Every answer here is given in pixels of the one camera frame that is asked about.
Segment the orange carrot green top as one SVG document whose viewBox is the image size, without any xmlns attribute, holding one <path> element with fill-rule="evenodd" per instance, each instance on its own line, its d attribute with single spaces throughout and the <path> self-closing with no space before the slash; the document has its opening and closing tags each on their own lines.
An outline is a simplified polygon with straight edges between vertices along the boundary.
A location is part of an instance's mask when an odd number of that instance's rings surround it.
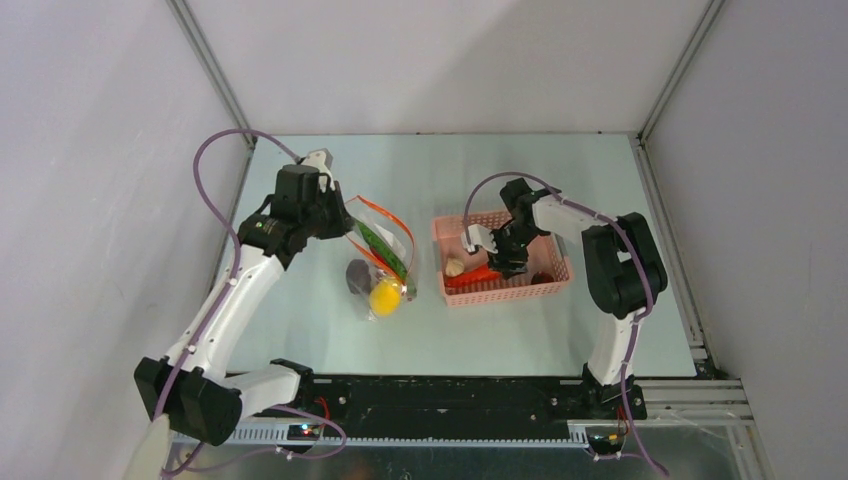
<svg viewBox="0 0 848 480">
<path fill-rule="evenodd" d="M 498 281 L 501 279 L 502 274 L 500 272 L 492 270 L 488 265 L 481 265 L 474 270 L 464 272 L 457 276 L 446 277 L 444 279 L 444 285 L 446 288 L 464 288 L 479 283 Z"/>
</svg>

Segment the red strawberry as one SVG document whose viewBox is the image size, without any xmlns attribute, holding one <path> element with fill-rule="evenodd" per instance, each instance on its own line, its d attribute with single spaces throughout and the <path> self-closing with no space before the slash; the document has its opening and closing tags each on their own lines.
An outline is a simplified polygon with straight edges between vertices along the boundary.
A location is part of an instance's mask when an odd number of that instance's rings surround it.
<svg viewBox="0 0 848 480">
<path fill-rule="evenodd" d="M 552 283 L 554 281 L 555 281 L 555 278 L 551 274 L 549 274 L 547 272 L 543 272 L 543 271 L 536 272 L 531 277 L 531 284 L 532 285 L 547 284 L 547 283 Z"/>
</svg>

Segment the pink plastic basket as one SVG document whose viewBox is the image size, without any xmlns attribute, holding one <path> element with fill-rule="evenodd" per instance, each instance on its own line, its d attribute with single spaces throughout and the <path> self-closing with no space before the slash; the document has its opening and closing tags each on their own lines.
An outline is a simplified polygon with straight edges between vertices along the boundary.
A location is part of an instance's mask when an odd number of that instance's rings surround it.
<svg viewBox="0 0 848 480">
<path fill-rule="evenodd" d="M 565 247 L 553 235 L 534 239 L 528 245 L 528 270 L 525 274 L 509 280 L 479 283 L 464 288 L 446 288 L 444 285 L 444 265 L 449 256 L 457 257 L 465 263 L 465 272 L 481 265 L 488 265 L 487 252 L 469 254 L 463 249 L 460 239 L 463 233 L 463 216 L 448 215 L 436 217 L 431 223 L 436 259 L 436 281 L 440 293 L 450 307 L 482 305 L 495 302 L 529 299 L 553 295 L 564 289 L 574 278 L 574 269 Z M 547 284 L 532 285 L 531 277 L 539 271 L 551 274 L 555 281 Z"/>
</svg>

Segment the white garlic bulb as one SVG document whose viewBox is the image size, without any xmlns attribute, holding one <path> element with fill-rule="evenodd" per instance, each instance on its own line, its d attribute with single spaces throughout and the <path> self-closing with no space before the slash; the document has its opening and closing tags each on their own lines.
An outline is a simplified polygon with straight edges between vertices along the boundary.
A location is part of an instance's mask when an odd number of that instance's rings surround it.
<svg viewBox="0 0 848 480">
<path fill-rule="evenodd" d="M 448 278 L 455 278 L 465 272 L 465 263 L 462 259 L 449 256 L 446 258 L 444 265 L 444 275 Z"/>
</svg>

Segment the red chili pepper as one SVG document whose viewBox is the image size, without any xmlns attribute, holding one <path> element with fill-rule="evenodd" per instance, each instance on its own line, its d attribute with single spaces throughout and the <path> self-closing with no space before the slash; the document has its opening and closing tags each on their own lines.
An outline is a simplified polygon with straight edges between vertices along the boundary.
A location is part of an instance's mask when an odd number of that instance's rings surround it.
<svg viewBox="0 0 848 480">
<path fill-rule="evenodd" d="M 389 265 L 388 261 L 377 251 L 375 248 L 369 248 L 372 255 L 379 261 L 380 265 L 386 267 L 388 271 L 393 272 L 393 268 Z"/>
</svg>

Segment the clear zip bag orange zipper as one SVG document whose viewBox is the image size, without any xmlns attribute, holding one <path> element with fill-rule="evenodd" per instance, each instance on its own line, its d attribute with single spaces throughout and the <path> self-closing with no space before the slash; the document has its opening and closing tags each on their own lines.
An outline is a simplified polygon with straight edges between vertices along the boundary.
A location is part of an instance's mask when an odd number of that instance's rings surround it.
<svg viewBox="0 0 848 480">
<path fill-rule="evenodd" d="M 345 238 L 357 253 L 346 267 L 347 287 L 370 321 L 386 320 L 418 297 L 415 236 L 399 216 L 361 195 L 344 206 L 352 219 Z"/>
</svg>

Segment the green cucumber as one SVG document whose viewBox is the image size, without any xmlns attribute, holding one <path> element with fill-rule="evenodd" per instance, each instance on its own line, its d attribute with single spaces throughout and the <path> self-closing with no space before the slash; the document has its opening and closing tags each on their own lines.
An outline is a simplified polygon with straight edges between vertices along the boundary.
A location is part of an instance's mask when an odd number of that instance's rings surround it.
<svg viewBox="0 0 848 480">
<path fill-rule="evenodd" d="M 388 261 L 393 272 L 381 266 L 381 269 L 394 275 L 404 285 L 404 296 L 408 301 L 417 298 L 417 280 L 414 276 L 414 248 L 407 248 L 403 241 L 392 231 L 374 222 L 355 220 L 356 232 L 365 242 L 366 252 L 373 247 Z M 379 263 L 374 257 L 373 263 Z"/>
</svg>

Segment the yellow mango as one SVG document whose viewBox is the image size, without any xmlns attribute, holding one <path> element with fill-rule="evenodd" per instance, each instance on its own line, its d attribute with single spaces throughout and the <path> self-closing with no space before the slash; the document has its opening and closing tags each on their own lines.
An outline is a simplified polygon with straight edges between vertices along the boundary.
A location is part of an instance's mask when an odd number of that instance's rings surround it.
<svg viewBox="0 0 848 480">
<path fill-rule="evenodd" d="M 394 277 L 379 280 L 368 295 L 371 312 L 377 317 L 392 315 L 404 299 L 404 285 Z"/>
</svg>

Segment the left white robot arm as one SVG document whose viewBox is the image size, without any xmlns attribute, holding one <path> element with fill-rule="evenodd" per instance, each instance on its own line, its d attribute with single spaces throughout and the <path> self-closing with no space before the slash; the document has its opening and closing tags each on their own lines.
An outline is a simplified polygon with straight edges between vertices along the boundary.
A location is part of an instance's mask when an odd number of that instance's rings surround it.
<svg viewBox="0 0 848 480">
<path fill-rule="evenodd" d="M 270 288 L 311 238 L 345 236 L 352 227 L 340 187 L 319 160 L 279 170 L 275 191 L 240 226 L 233 264 L 179 340 L 159 360 L 144 357 L 134 380 L 151 418 L 218 446 L 249 416 L 280 405 L 304 416 L 316 403 L 310 368 L 274 360 L 228 376 L 236 343 Z"/>
</svg>

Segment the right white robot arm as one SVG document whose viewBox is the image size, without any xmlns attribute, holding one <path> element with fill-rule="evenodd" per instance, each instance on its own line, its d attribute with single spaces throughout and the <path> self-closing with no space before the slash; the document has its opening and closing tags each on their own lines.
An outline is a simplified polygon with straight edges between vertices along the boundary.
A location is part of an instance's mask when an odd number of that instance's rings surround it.
<svg viewBox="0 0 848 480">
<path fill-rule="evenodd" d="M 591 416 L 606 418 L 622 403 L 616 385 L 632 373 L 640 323 L 668 285 L 650 227 L 639 213 L 610 217 L 549 186 L 534 190 L 523 178 L 508 181 L 500 197 L 509 220 L 492 230 L 468 227 L 466 238 L 503 278 L 526 272 L 528 247 L 538 237 L 555 234 L 582 248 L 590 296 L 607 318 L 586 364 L 594 383 L 583 388 L 581 402 Z"/>
</svg>

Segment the right green circuit board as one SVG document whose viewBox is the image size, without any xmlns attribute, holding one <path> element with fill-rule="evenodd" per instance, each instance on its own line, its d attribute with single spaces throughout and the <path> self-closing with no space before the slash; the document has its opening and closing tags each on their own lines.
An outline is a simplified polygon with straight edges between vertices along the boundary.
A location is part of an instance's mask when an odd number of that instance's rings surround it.
<svg viewBox="0 0 848 480">
<path fill-rule="evenodd" d="M 616 457 L 621 454 L 626 439 L 623 434 L 590 434 L 587 451 L 592 456 Z"/>
</svg>

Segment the green circuit board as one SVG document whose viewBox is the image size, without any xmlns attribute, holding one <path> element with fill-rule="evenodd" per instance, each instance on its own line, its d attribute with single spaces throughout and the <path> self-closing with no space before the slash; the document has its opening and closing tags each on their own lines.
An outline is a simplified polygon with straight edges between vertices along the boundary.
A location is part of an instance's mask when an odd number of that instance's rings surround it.
<svg viewBox="0 0 848 480">
<path fill-rule="evenodd" d="M 323 424 L 291 424 L 286 432 L 288 442 L 317 442 L 322 438 Z"/>
<path fill-rule="evenodd" d="M 626 439 L 623 434 L 590 434 L 587 451 L 592 456 L 616 457 L 621 454 Z"/>
</svg>

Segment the left green circuit board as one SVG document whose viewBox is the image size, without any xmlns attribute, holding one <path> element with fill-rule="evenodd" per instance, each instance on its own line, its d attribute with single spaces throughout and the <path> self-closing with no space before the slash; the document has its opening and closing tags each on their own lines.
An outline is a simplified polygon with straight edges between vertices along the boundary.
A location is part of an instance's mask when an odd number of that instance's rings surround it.
<svg viewBox="0 0 848 480">
<path fill-rule="evenodd" d="M 322 438 L 323 424 L 291 424 L 286 432 L 288 442 L 317 442 Z"/>
</svg>

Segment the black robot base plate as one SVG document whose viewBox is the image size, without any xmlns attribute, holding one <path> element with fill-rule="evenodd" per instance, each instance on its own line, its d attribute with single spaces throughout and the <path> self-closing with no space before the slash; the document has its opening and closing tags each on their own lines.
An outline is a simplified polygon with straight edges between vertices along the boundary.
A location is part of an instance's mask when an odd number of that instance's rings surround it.
<svg viewBox="0 0 848 480">
<path fill-rule="evenodd" d="M 352 434 L 552 439 L 579 421 L 647 418 L 642 389 L 626 394 L 579 377 L 317 375 L 291 407 Z"/>
</svg>

